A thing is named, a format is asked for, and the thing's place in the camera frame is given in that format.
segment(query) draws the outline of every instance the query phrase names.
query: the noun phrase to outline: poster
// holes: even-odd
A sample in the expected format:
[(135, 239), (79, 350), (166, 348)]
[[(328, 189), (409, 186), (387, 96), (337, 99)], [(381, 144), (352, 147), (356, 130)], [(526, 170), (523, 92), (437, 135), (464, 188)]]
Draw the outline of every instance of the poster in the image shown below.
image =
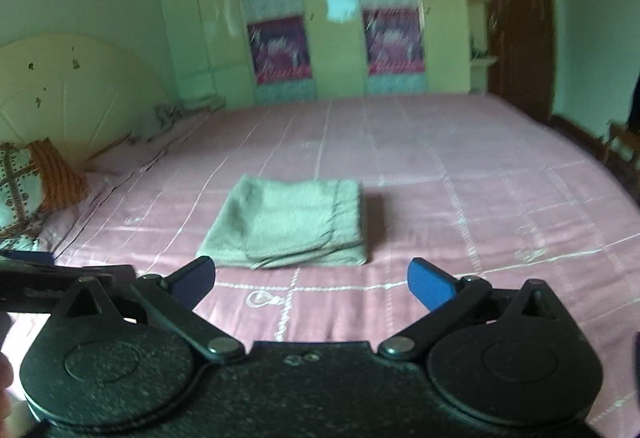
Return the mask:
[(418, 9), (365, 10), (364, 25), (369, 75), (424, 72)]
[(249, 25), (258, 84), (311, 77), (302, 16)]

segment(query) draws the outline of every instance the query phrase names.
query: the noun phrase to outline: circular cover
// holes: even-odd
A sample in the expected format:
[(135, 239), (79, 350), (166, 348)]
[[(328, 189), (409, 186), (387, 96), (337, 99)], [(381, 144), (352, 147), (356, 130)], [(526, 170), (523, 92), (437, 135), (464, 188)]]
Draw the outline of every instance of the circular cover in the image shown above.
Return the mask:
[(584, 416), (602, 367), (584, 340), (544, 319), (459, 330), (438, 342), (428, 374), (456, 408), (485, 422), (539, 426)]
[(193, 358), (179, 337), (132, 325), (113, 339), (86, 333), (29, 353), (23, 387), (40, 418), (70, 426), (127, 426), (163, 408), (188, 385)]

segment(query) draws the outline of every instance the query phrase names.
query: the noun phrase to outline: bed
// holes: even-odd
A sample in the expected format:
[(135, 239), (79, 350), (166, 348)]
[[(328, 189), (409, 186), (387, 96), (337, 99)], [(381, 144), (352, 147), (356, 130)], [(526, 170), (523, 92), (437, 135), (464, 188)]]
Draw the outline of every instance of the bed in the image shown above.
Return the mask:
[[(362, 180), (369, 264), (220, 269), (196, 312), (246, 345), (377, 346), (426, 313), (406, 285), (415, 256), (498, 288), (539, 277), (603, 361), (589, 422), (608, 438), (640, 432), (632, 375), (638, 210), (596, 161), (498, 98), (395, 96), (199, 113), (91, 166), (94, 192), (53, 215), (42, 244), (59, 264), (129, 263), (140, 274), (167, 275), (193, 259), (244, 173)], [(17, 318), (3, 349), (14, 364), (43, 323)]]

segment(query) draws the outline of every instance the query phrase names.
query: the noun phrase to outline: folded towel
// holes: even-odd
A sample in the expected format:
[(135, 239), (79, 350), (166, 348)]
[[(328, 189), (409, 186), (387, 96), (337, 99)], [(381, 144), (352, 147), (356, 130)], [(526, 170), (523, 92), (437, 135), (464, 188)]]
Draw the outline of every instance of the folded towel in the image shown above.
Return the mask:
[(358, 182), (277, 182), (243, 176), (231, 190), (198, 256), (218, 265), (276, 268), (367, 261), (364, 198)]

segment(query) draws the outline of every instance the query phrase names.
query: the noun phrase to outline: headboard decoration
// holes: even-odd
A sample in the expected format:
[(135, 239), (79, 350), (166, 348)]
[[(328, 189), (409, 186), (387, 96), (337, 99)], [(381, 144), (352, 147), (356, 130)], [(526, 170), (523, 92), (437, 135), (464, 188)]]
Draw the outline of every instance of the headboard decoration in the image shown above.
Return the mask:
[(46, 34), (0, 48), (0, 142), (49, 137), (79, 164), (167, 101), (133, 53), (91, 37)]

